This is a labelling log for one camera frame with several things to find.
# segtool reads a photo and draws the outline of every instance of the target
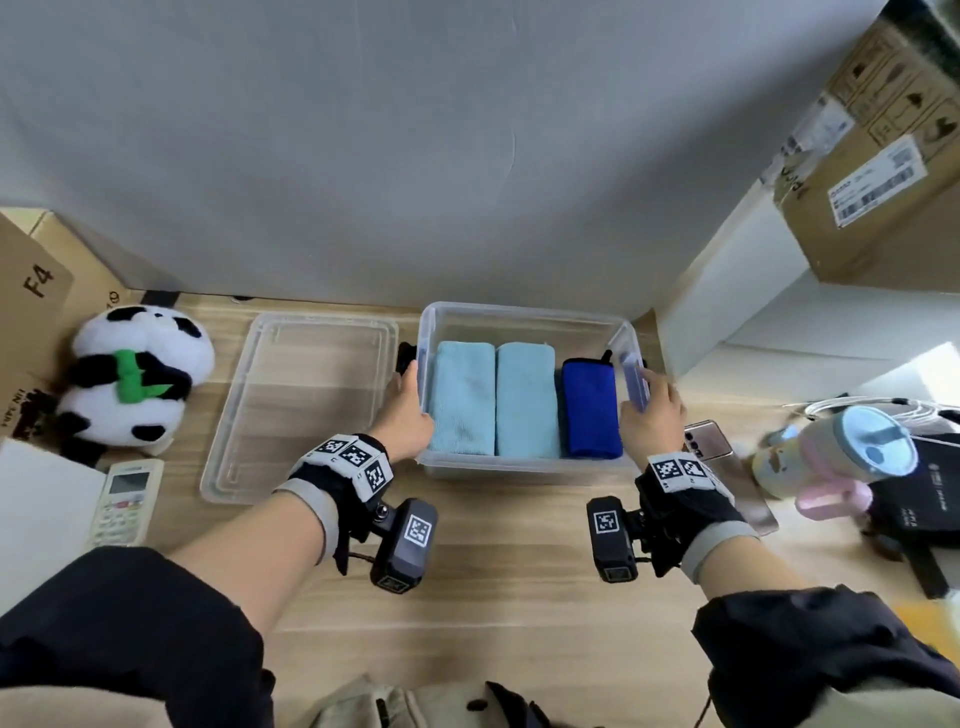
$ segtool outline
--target panda plush toy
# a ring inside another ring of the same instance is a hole
[[[159,455],[190,390],[213,371],[204,328],[172,308],[129,305],[86,322],[73,341],[70,389],[57,407],[61,453],[95,464],[107,447]]]

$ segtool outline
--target barcode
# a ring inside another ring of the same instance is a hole
[[[870,192],[865,194],[859,200],[856,200],[855,202],[851,203],[850,205],[840,210],[838,217],[840,218],[841,221],[846,220],[848,217],[855,215],[861,209],[863,209],[870,203],[874,202],[878,198],[883,197],[883,195],[885,195],[887,192],[892,190],[894,187],[900,186],[901,184],[903,184],[913,176],[914,176],[913,167],[907,167],[906,169],[900,170],[896,175],[891,177],[889,180],[887,180],[883,184],[880,184],[874,187],[872,190],[870,190]]]
[[[901,149],[899,152],[895,152],[890,159],[894,163],[894,169],[900,169],[904,164],[913,161],[913,150],[909,147]]]

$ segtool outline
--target hand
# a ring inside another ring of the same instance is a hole
[[[664,375],[642,370],[650,384],[650,402],[640,412],[629,401],[620,406],[620,439],[636,466],[643,470],[652,455],[684,449],[686,407]]]
[[[394,374],[387,397],[367,433],[387,449],[392,463],[419,455],[433,437],[433,420],[420,411],[417,394],[417,362],[410,362],[401,378]]]

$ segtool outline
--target plastic storage box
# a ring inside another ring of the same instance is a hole
[[[257,503],[327,437],[369,427],[394,370],[397,331],[391,319],[257,316],[206,460],[203,498]]]
[[[425,412],[430,411],[431,360],[442,341],[483,341],[494,346],[511,341],[549,344],[557,354],[558,369],[571,357],[600,358],[610,349],[618,400],[642,400],[637,391],[643,387],[637,368],[642,361],[640,346],[633,326],[622,318],[553,309],[432,303],[420,316],[417,341],[420,405]],[[626,456],[617,460],[515,459],[425,450],[417,462],[431,477],[511,477],[533,482],[589,483],[605,475],[622,476],[636,471]]]

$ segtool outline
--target gray cuff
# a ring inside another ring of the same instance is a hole
[[[709,553],[720,546],[728,539],[736,536],[753,536],[759,539],[756,531],[748,523],[743,521],[723,521],[722,523],[711,523],[704,530],[697,534],[680,562],[680,569],[686,574],[686,578],[694,584],[700,583],[700,567]]]
[[[317,559],[319,564],[327,556],[332,556],[340,539],[340,513],[337,503],[327,491],[322,491],[308,480],[292,477],[283,483],[276,491],[287,491],[294,494],[316,514],[320,525],[324,527],[324,552]]]

